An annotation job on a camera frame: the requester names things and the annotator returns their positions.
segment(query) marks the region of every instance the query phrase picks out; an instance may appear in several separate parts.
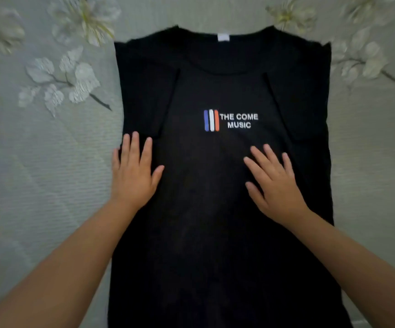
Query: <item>red stripe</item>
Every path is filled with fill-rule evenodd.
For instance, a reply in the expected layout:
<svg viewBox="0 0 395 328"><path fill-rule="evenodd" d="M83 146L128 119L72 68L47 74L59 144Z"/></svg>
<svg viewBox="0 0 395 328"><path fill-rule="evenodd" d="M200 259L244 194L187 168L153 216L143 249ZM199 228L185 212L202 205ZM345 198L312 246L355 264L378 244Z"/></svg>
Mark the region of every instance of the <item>red stripe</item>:
<svg viewBox="0 0 395 328"><path fill-rule="evenodd" d="M216 131L219 131L219 112L214 110L214 127Z"/></svg>

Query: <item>white stripe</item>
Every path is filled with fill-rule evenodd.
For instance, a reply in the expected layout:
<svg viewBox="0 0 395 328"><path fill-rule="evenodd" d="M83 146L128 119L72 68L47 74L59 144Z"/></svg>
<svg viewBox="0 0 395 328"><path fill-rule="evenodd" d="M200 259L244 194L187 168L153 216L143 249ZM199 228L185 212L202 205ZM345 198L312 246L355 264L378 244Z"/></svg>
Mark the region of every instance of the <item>white stripe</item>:
<svg viewBox="0 0 395 328"><path fill-rule="evenodd" d="M214 113L212 109L210 109L209 112L210 112L210 130L214 131Z"/></svg>

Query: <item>tricolor stripe logo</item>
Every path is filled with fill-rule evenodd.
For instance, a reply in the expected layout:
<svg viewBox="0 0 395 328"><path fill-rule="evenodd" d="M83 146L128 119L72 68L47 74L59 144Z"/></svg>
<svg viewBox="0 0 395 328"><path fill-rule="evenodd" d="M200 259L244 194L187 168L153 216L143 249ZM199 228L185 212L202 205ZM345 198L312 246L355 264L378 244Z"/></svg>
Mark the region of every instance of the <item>tricolor stripe logo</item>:
<svg viewBox="0 0 395 328"><path fill-rule="evenodd" d="M215 110L204 110L205 131L219 131L219 112Z"/></svg>

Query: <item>person's left hand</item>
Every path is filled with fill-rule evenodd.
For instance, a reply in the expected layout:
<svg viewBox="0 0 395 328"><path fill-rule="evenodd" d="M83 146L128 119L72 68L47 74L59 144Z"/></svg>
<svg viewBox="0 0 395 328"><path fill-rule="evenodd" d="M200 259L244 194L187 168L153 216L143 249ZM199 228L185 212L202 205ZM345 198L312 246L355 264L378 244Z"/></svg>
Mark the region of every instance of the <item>person's left hand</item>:
<svg viewBox="0 0 395 328"><path fill-rule="evenodd" d="M164 166L158 166L151 175L152 138L146 139L141 158L138 132L132 134L130 141L128 134L123 136L121 162L118 149L113 152L111 200L136 213L154 195Z"/></svg>

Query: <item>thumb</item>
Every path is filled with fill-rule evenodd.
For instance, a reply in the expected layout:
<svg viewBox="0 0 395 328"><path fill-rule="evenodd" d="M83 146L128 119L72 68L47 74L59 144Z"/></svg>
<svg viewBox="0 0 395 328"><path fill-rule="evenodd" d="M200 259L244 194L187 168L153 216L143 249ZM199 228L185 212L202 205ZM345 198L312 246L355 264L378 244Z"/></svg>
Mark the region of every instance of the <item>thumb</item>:
<svg viewBox="0 0 395 328"><path fill-rule="evenodd" d="M264 210L267 208L267 202L263 198L260 190L258 190L258 188L251 182L246 182L246 188L248 189L249 197L251 197L252 201L256 204L261 213L266 215Z"/></svg>
<svg viewBox="0 0 395 328"><path fill-rule="evenodd" d="M158 186L159 181L161 180L162 171L164 170L164 166L158 166L152 174L152 188L155 192L156 187Z"/></svg>

